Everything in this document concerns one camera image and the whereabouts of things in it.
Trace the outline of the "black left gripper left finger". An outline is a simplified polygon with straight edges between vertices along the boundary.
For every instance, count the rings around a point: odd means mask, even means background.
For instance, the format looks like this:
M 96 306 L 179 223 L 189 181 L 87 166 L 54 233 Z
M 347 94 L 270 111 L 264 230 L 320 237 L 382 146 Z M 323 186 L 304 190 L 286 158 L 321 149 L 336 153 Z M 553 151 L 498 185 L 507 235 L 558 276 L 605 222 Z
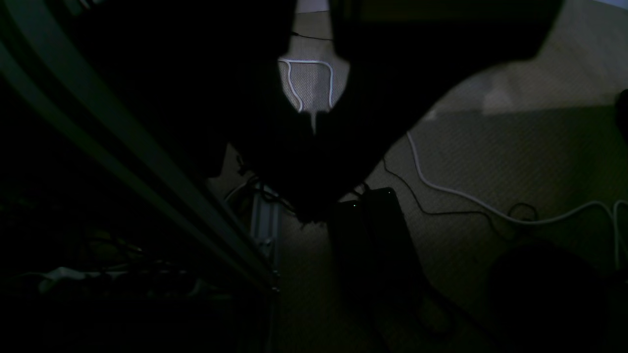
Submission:
M 110 85 L 173 130 L 214 175 L 209 154 L 231 144 L 303 223 L 314 221 L 312 183 L 299 153 L 310 117 L 284 92 L 294 0 L 66 0 L 64 26 Z

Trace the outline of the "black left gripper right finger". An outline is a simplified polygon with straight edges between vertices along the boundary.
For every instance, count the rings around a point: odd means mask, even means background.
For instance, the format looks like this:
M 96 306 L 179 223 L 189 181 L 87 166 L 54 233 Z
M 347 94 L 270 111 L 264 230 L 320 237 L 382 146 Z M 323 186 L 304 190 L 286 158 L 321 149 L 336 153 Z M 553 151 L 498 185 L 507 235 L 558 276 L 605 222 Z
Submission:
M 478 72 L 532 59 L 561 0 L 332 0 L 343 93 L 315 116 L 314 221 L 325 221 L 390 146 Z

